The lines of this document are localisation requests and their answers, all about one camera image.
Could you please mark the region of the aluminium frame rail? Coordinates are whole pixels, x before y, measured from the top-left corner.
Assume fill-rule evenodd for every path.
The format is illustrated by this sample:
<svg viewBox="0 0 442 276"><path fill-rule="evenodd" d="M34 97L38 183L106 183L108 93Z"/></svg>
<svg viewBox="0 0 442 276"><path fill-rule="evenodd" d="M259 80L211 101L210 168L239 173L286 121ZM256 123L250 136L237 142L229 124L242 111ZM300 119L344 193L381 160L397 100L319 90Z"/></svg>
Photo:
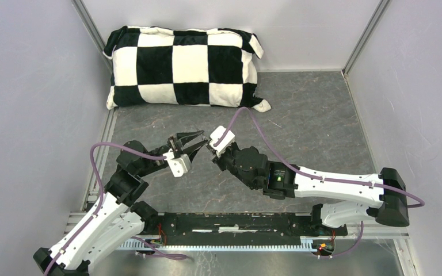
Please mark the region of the aluminium frame rail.
<svg viewBox="0 0 442 276"><path fill-rule="evenodd" d="M66 223L64 236L68 234L76 224L86 215L85 212L71 212ZM356 238L360 232L358 224L347 226L348 234L344 239ZM375 222L364 222L363 239L409 239L409 233L406 228L387 227L377 225Z"/></svg>

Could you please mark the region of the black and white checkered pillow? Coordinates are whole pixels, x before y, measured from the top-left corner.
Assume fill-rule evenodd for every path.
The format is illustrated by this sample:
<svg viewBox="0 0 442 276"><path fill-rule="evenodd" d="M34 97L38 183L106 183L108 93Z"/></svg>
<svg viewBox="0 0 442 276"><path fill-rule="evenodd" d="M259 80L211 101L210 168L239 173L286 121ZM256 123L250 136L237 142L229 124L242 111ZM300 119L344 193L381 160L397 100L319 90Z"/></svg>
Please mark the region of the black and white checkered pillow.
<svg viewBox="0 0 442 276"><path fill-rule="evenodd" d="M172 30L123 26L103 49L112 62L106 107L142 104L247 107L270 110L256 96L256 34L231 28Z"/></svg>

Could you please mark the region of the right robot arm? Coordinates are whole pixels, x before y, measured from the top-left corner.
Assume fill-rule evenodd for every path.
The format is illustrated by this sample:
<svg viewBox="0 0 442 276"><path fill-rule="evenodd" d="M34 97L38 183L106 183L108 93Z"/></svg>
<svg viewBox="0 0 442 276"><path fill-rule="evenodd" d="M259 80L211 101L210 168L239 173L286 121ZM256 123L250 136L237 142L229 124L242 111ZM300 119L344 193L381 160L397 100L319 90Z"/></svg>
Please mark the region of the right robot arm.
<svg viewBox="0 0 442 276"><path fill-rule="evenodd" d="M212 161L222 171L229 171L248 188L262 190L263 195L272 199L337 200L335 204L313 206L309 226L317 235L347 223L371 219L389 227L410 224L406 186L394 168L385 167L377 174L338 174L270 161L257 148L240 149L236 143L221 151L211 151Z"/></svg>

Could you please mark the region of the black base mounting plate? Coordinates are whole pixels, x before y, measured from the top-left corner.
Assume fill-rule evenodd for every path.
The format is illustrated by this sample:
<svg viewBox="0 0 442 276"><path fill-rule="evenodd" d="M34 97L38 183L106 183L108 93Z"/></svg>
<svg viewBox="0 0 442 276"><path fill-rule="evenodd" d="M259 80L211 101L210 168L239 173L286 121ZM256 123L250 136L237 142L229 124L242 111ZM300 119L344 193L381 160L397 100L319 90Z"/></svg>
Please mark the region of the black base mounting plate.
<svg viewBox="0 0 442 276"><path fill-rule="evenodd" d="M303 213L163 213L150 217L139 236L166 238L167 246L292 246L301 237L346 236Z"/></svg>

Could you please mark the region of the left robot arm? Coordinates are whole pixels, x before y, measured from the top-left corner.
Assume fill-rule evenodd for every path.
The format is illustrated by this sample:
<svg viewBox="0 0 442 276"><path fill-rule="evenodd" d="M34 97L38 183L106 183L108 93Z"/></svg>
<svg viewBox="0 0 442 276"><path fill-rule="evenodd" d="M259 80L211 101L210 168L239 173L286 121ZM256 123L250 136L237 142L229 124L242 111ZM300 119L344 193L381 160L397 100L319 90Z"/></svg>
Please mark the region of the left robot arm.
<svg viewBox="0 0 442 276"><path fill-rule="evenodd" d="M187 144L203 131L181 132L151 151L137 140L124 145L100 142L99 146L120 149L117 170L109 182L99 185L98 200L79 223L51 248L39 248L33 258L44 275L89 275L98 263L125 241L139 233L151 234L158 226L156 211L138 198L148 187L143 177L169 168L175 177L186 174L198 151L208 143L204 139Z"/></svg>

